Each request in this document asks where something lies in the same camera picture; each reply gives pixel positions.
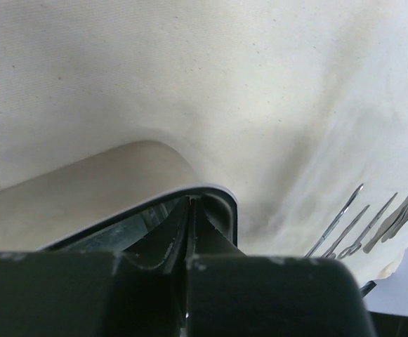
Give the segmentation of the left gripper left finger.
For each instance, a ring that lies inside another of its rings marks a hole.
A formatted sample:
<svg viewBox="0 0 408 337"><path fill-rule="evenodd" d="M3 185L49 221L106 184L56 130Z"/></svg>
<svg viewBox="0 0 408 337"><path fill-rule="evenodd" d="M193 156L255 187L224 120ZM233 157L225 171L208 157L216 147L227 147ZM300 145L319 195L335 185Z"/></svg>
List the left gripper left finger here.
<svg viewBox="0 0 408 337"><path fill-rule="evenodd" d="M178 336L190 205L124 251L0 252L0 336Z"/></svg>

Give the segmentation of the beige surgical wrap cloth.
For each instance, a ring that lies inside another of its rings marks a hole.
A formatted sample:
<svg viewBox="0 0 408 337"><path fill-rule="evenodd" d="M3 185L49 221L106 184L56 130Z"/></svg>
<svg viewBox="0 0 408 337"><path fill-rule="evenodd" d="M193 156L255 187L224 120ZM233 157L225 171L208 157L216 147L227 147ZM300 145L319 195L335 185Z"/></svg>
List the beige surgical wrap cloth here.
<svg viewBox="0 0 408 337"><path fill-rule="evenodd" d="M408 1L0 1L0 251L184 185L247 253L408 193Z"/></svg>

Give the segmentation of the steel instrument tray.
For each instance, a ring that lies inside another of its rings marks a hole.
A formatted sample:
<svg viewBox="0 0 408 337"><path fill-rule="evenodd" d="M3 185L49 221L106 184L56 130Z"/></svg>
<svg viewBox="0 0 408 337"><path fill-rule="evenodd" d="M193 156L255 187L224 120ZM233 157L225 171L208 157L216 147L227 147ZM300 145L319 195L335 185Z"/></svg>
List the steel instrument tray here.
<svg viewBox="0 0 408 337"><path fill-rule="evenodd" d="M235 196L218 185L197 184L162 192L37 250L122 251L159 226L178 202L186 197L199 200L210 223L233 244L237 244Z"/></svg>

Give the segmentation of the steel surgical scissors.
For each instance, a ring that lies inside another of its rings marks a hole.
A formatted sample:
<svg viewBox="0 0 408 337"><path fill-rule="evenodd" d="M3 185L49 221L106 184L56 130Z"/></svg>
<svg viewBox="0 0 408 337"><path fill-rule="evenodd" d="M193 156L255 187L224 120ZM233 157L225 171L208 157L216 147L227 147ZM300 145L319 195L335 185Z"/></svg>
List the steel surgical scissors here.
<svg viewBox="0 0 408 337"><path fill-rule="evenodd" d="M350 205L354 202L355 198L364 188L364 184L361 183L355 191L349 196L347 202L343 205L341 210L336 214L335 218L331 221L327 229L322 233L321 237L317 240L317 242L313 245L313 247L305 254L306 258L311 257L316 250L324 243L327 237L331 234L334 228L338 225L343 215L346 213Z"/></svg>

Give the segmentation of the steel tweezers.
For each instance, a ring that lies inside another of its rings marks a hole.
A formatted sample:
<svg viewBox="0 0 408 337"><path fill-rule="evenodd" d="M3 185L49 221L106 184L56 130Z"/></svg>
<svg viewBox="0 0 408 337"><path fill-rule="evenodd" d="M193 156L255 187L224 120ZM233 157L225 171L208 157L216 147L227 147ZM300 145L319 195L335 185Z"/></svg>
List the steel tweezers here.
<svg viewBox="0 0 408 337"><path fill-rule="evenodd" d="M408 221L408 203L401 212L398 214L394 223L390 226L390 228L386 231L386 233L382 236L381 242L384 243L389 239L392 239L404 226L404 224Z"/></svg>
<svg viewBox="0 0 408 337"><path fill-rule="evenodd" d="M397 223L403 219L404 212L408 209L408 195L404 201L384 220L376 234L363 247L363 252L369 254L379 243L385 242L390 236L391 230L397 227Z"/></svg>

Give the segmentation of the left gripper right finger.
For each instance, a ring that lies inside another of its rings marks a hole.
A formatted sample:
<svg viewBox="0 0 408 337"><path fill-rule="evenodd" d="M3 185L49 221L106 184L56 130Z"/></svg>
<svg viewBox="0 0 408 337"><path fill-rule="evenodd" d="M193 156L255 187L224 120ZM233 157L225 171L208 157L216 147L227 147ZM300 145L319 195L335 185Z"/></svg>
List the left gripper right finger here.
<svg viewBox="0 0 408 337"><path fill-rule="evenodd" d="M375 336L360 289L335 260L246 256L190 207L188 336Z"/></svg>

